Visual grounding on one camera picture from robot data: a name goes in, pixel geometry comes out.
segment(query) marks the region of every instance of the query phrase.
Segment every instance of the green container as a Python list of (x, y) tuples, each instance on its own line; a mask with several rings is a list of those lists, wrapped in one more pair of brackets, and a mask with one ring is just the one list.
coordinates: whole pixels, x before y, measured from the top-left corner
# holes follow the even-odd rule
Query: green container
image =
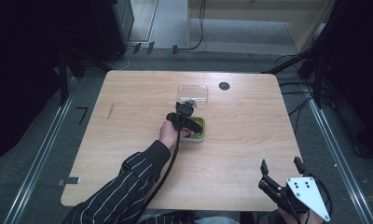
[(191, 117), (190, 119), (192, 119), (193, 121), (197, 122), (201, 126), (201, 128), (203, 130), (201, 131), (201, 133), (198, 133), (198, 134), (195, 134), (195, 135), (190, 135), (190, 137), (186, 138), (185, 140), (186, 141), (193, 141), (193, 142), (200, 142), (200, 141), (203, 140), (204, 134), (206, 132), (204, 118), (201, 118), (201, 117)]

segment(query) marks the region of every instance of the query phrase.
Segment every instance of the wire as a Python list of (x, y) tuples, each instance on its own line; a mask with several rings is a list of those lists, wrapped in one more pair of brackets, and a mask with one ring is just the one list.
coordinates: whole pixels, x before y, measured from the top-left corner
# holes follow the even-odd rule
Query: wire
[(283, 193), (283, 196), (285, 197), (286, 202), (288, 203), (289, 207), (291, 208), (291, 211), (292, 211), (292, 213), (293, 213), (295, 219), (297, 220), (297, 224), (301, 224), (301, 222), (300, 222), (300, 218), (299, 218), (299, 216), (297, 215), (297, 212), (295, 211), (294, 206), (292, 206), (291, 202), (289, 202), (288, 196), (286, 196), (285, 193)]
[(311, 91), (290, 91), (290, 92), (282, 92), (282, 95), (299, 94), (299, 93), (313, 94), (313, 92)]
[[(201, 30), (199, 43), (193, 48), (189, 48), (189, 49), (182, 48), (182, 49), (177, 49), (177, 50), (192, 51), (193, 49), (196, 49), (201, 44), (201, 42), (203, 42), (203, 38), (204, 38), (203, 22), (204, 22), (205, 10), (206, 10), (206, 0), (202, 0), (201, 5), (200, 5), (200, 13), (199, 13), (199, 22), (200, 22), (200, 30)], [(206, 46), (204, 50), (192, 51), (192, 52), (203, 52), (203, 51), (205, 51), (207, 49), (207, 43), (204, 42), (204, 44)], [(163, 49), (163, 48), (152, 48), (152, 49), (173, 50), (173, 49)]]
[(112, 68), (116, 69), (116, 70), (125, 70), (127, 67), (129, 67), (130, 60), (129, 60), (129, 57), (128, 57), (128, 53), (129, 53), (129, 51), (131, 51), (132, 49), (134, 49), (134, 48), (128, 49), (128, 50), (126, 51), (126, 53), (125, 53), (125, 58), (126, 58), (126, 60), (127, 60), (127, 64), (126, 64), (126, 66), (124, 66), (124, 67), (122, 67), (122, 68), (117, 68), (117, 67), (115, 67), (114, 65), (112, 65), (111, 63), (107, 63), (107, 64), (108, 64), (109, 66), (111, 66)]
[(321, 179), (319, 178), (314, 178), (317, 182), (317, 184), (324, 190), (324, 193), (326, 194), (326, 199), (327, 203), (329, 204), (329, 209), (328, 209), (328, 214), (331, 216), (332, 215), (332, 209), (333, 209), (333, 204), (332, 204), (332, 197), (329, 194), (329, 190), (326, 188), (325, 184)]
[(297, 112), (300, 108), (305, 106), (305, 104), (312, 98), (312, 94), (310, 94), (300, 105), (298, 105), (293, 111), (288, 113), (288, 116), (291, 116), (295, 112)]
[(308, 224), (308, 222), (309, 222), (309, 217), (310, 217), (310, 209), (308, 210), (308, 217), (306, 218), (305, 224)]
[(146, 210), (146, 208), (148, 207), (149, 203), (151, 203), (152, 199), (154, 199), (155, 195), (157, 195), (158, 191), (160, 190), (160, 188), (162, 187), (162, 185), (166, 181), (167, 176), (169, 175), (170, 171), (173, 168), (173, 165), (174, 165), (174, 162), (175, 162), (175, 158), (177, 157), (178, 149), (179, 149), (179, 146), (180, 146), (180, 139), (181, 139), (181, 128), (180, 127), (182, 127), (182, 124), (183, 124), (183, 123), (180, 123), (180, 119), (178, 117), (178, 113), (179, 113), (179, 111), (178, 111), (178, 108), (177, 108), (175, 114), (176, 114), (176, 119), (177, 119), (177, 125), (176, 125), (177, 129), (176, 130), (178, 131), (178, 134), (177, 134), (177, 141), (175, 143), (175, 149), (174, 149), (174, 153), (173, 153), (173, 156), (172, 156), (172, 160), (170, 161), (169, 167), (167, 168), (166, 173), (164, 174), (163, 178), (160, 180), (160, 182), (158, 183), (157, 187), (154, 189), (154, 191), (149, 196), (149, 198), (145, 201), (145, 204), (143, 205), (143, 208), (141, 209), (141, 211), (139, 212), (139, 214), (136, 216), (135, 221), (137, 221), (140, 218), (141, 214)]
[[(135, 48), (135, 46), (128, 45), (128, 46), (126, 47), (126, 50), (129, 51), (130, 49), (134, 49), (134, 48)], [(120, 58), (120, 56), (122, 55), (122, 53), (123, 53), (123, 52), (118, 52), (118, 53), (116, 53), (117, 57), (116, 57), (114, 60), (112, 60), (112, 62), (110, 62), (110, 63), (114, 63), (114, 62), (116, 62), (116, 61)]]
[[(284, 56), (281, 56), (279, 57), (278, 59), (276, 59), (276, 61), (274, 62), (274, 66), (277, 67), (277, 63), (280, 61), (280, 59), (284, 58), (284, 57), (291, 57), (289, 60), (291, 60), (292, 58), (296, 57), (298, 58), (301, 62), (307, 62), (307, 61), (312, 61), (313, 59), (301, 59), (299, 58), (299, 54), (287, 54), (287, 55), (284, 55)], [(295, 64), (291, 64), (293, 67), (296, 68), (296, 70), (299, 70), (300, 68), (296, 67)]]
[(300, 111), (302, 111), (302, 108), (303, 106), (299, 109), (299, 111), (297, 112), (297, 120), (295, 121), (295, 129), (294, 129), (294, 134), (297, 134), (297, 123), (299, 122), (299, 115), (300, 115)]
[(305, 83), (305, 82), (284, 82), (284, 83), (280, 83), (279, 86), (285, 86), (285, 85), (310, 85), (312, 86), (313, 84), (311, 83)]

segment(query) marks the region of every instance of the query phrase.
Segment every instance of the black cable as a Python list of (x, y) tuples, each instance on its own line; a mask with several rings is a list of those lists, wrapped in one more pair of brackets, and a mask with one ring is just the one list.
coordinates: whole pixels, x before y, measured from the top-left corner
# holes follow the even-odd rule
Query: black cable
[(177, 50), (187, 50), (187, 51), (189, 51), (189, 50), (196, 49), (198, 46), (200, 46), (200, 44), (201, 44), (201, 42), (203, 41), (203, 38), (204, 38), (203, 21), (204, 21), (205, 11), (206, 11), (206, 0), (202, 0), (201, 5), (200, 5), (200, 13), (199, 13), (199, 22), (200, 22), (200, 30), (201, 30), (199, 43), (193, 48), (189, 48), (189, 49), (183, 48), (183, 49), (177, 49)]
[(289, 91), (289, 92), (282, 92), (282, 95), (300, 94), (300, 93), (313, 94), (313, 92), (311, 92), (311, 91)]
[(288, 116), (291, 116), (295, 112), (297, 112), (301, 107), (305, 106), (305, 104), (312, 98), (312, 94), (309, 95), (300, 105), (298, 105), (293, 111), (288, 113)]
[(308, 217), (306, 218), (305, 224), (308, 224), (308, 222), (309, 222), (309, 217), (310, 217), (310, 209), (309, 209), (309, 211), (308, 211)]
[(260, 219), (263, 217), (263, 215), (261, 216), (261, 215), (259, 215), (259, 213), (256, 213), (256, 224), (259, 224), (259, 222), (260, 222)]
[(294, 129), (294, 134), (297, 134), (297, 123), (299, 121), (299, 115), (300, 115), (300, 111), (302, 111), (302, 108), (303, 106), (299, 109), (299, 111), (297, 112), (297, 120), (295, 121), (295, 129)]
[(300, 218), (299, 216), (297, 215), (297, 212), (295, 211), (294, 207), (292, 206), (291, 202), (289, 202), (289, 199), (288, 199), (288, 196), (286, 196), (286, 194), (284, 193), (283, 196), (285, 197), (285, 200), (286, 202), (288, 203), (289, 207), (291, 208), (291, 211), (295, 217), (295, 219), (297, 220), (297, 224), (301, 224), (300, 222)]
[(305, 82), (284, 82), (284, 83), (280, 83), (279, 86), (285, 86), (285, 85), (309, 85), (309, 86), (312, 86), (313, 84), (311, 83), (305, 83)]
[(326, 199), (327, 199), (327, 202), (329, 203), (328, 214), (331, 216), (332, 215), (333, 204), (332, 204), (331, 195), (329, 194), (329, 190), (326, 188), (326, 186), (323, 183), (323, 181), (321, 181), (318, 178), (314, 178), (314, 179), (316, 179), (317, 184), (324, 190), (324, 192), (326, 194)]
[[(277, 62), (280, 61), (281, 58), (285, 58), (285, 57), (291, 57), (291, 59), (293, 59), (294, 57), (298, 57), (298, 54), (287, 54), (287, 55), (284, 55), (284, 56), (281, 56), (279, 57), (278, 59), (276, 59), (276, 62), (274, 62), (274, 66), (277, 67)], [(299, 70), (298, 67), (295, 66), (295, 64), (291, 64), (294, 68), (296, 68), (296, 70)]]
[(178, 111), (178, 108), (177, 108), (177, 111), (176, 111), (175, 114), (177, 116), (177, 125), (176, 125), (177, 129), (176, 130), (178, 131), (178, 134), (177, 134), (177, 141), (175, 143), (175, 149), (174, 149), (174, 153), (173, 153), (173, 156), (172, 156), (172, 160), (170, 161), (169, 167), (167, 168), (166, 173), (164, 174), (163, 178), (160, 180), (160, 182), (158, 183), (158, 185), (154, 189), (154, 191), (152, 191), (152, 194), (149, 196), (149, 198), (145, 201), (145, 203), (143, 205), (143, 208), (141, 209), (141, 211), (139, 212), (139, 214), (137, 215), (137, 217), (135, 219), (135, 222), (137, 222), (137, 220), (140, 218), (140, 216), (143, 214), (143, 212), (148, 207), (149, 203), (151, 203), (151, 201), (154, 199), (155, 195), (158, 193), (158, 191), (160, 190), (160, 188), (162, 187), (162, 185), (166, 181), (167, 176), (169, 175), (170, 171), (173, 168), (175, 158), (177, 157), (178, 149), (179, 149), (179, 146), (180, 146), (180, 139), (181, 139), (181, 128), (180, 127), (182, 127), (182, 125), (183, 125), (182, 123), (180, 123), (180, 119), (178, 118), (178, 113), (179, 113), (179, 111)]

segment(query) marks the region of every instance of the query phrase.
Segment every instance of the gray floor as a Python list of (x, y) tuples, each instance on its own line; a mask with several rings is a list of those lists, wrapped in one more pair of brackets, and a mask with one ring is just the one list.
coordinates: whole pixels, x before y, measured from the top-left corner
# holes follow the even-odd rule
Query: gray floor
[(149, 41), (158, 2), (159, 0), (131, 0), (134, 24), (131, 28), (130, 41)]
[[(166, 35), (166, 38), (170, 39), (164, 39), (164, 36), (159, 37), (159, 33), (183, 36), (182, 33), (160, 30), (158, 23), (155, 24), (155, 27), (151, 36), (151, 40), (156, 41), (155, 47), (163, 44), (163, 47), (167, 48), (167, 46), (165, 47), (166, 43), (171, 46), (182, 46), (184, 44), (181, 38), (171, 35)], [(280, 36), (287, 36), (287, 33), (283, 33)], [(226, 45), (230, 40), (221, 40), (220, 42)], [(278, 42), (282, 41), (284, 41), (284, 38), (281, 37)], [(209, 47), (210, 41), (207, 40), (207, 49), (204, 52), (179, 51), (173, 55), (170, 50), (160, 49), (154, 49), (151, 54), (147, 54), (146, 49), (141, 49), (136, 54), (132, 54), (130, 51), (128, 59), (126, 57), (121, 58), (113, 62), (112, 65), (118, 68), (126, 67), (128, 70), (256, 73), (274, 67), (276, 60), (282, 55), (293, 54), (291, 49), (283, 51), (282, 49), (270, 48), (269, 45), (264, 46), (264, 48), (272, 51), (256, 48), (256, 51), (252, 49), (248, 50), (248, 52), (228, 52), (227, 50), (221, 52), (222, 49), (215, 50), (209, 49)], [(58, 186), (57, 183), (59, 179), (66, 178), (71, 170), (92, 108), (105, 78), (105, 73), (96, 67), (87, 64), (86, 68), (88, 73), (77, 82), (74, 99), (48, 154), (43, 170), (37, 179), (34, 190), (24, 207), (23, 213), (21, 213), (19, 223), (60, 223), (71, 209), (61, 205), (60, 198), (63, 187)], [(299, 82), (296, 68), (294, 67), (288, 68), (284, 73), (279, 73), (277, 77), (280, 83)], [(290, 91), (304, 91), (304, 89), (301, 85), (282, 86), (282, 92)], [(303, 102), (305, 97), (306, 95), (303, 93), (285, 94), (283, 96), (288, 111), (296, 108)], [(44, 141), (51, 122), (56, 116), (56, 112), (59, 109), (59, 101), (60, 94), (56, 93), (31, 124), (18, 145), (0, 158), (0, 223), (6, 220), (7, 214), (17, 196), (18, 189), (26, 177), (32, 162), (35, 160), (35, 155)], [(81, 124), (78, 123), (81, 120), (82, 111), (76, 109), (77, 106), (89, 108), (88, 114)], [(368, 205), (373, 212), (373, 160), (362, 159), (354, 153), (351, 138), (345, 131), (336, 111), (327, 105), (325, 105), (323, 111), (346, 161), (350, 164), (355, 180), (366, 196)], [(296, 127), (296, 115), (291, 116), (290, 120), (293, 127)], [(331, 193), (334, 210), (330, 223), (362, 223), (350, 197), (351, 194), (340, 176), (338, 165), (331, 155), (330, 148), (309, 105), (306, 105), (301, 110), (296, 138), (303, 161), (308, 169), (320, 176)]]
[[(179, 49), (187, 47), (187, 1), (160, 0), (152, 24), (149, 42), (155, 41), (155, 48)], [(197, 51), (220, 51), (287, 55), (296, 49), (283, 22), (273, 21), (224, 21), (203, 22), (203, 44)], [(190, 47), (198, 44), (201, 37), (199, 20), (191, 21)]]

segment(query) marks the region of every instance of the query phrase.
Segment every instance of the striped shirt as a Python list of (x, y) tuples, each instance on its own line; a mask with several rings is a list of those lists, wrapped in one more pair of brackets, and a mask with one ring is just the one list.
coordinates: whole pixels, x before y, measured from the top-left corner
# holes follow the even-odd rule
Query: striped shirt
[[(160, 178), (170, 158), (169, 149), (155, 141), (146, 151), (131, 155), (122, 163), (119, 175), (80, 203), (67, 215), (63, 224), (135, 223), (145, 195)], [(142, 223), (195, 223), (182, 212), (166, 217), (153, 217)]]

